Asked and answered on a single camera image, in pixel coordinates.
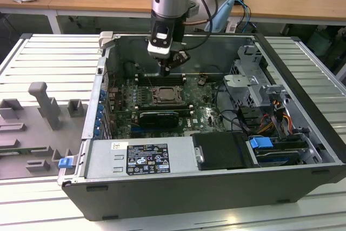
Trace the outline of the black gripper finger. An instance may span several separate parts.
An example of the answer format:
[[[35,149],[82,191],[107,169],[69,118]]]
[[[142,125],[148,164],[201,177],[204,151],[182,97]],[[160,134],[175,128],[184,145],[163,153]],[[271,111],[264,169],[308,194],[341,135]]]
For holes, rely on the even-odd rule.
[[[186,63],[187,61],[189,61],[190,58],[191,56],[184,50],[175,52],[173,55],[172,61],[170,63],[170,68],[175,69],[181,66],[182,64]]]
[[[166,77],[170,74],[171,62],[172,62],[171,58],[160,58],[159,59],[161,76]]]

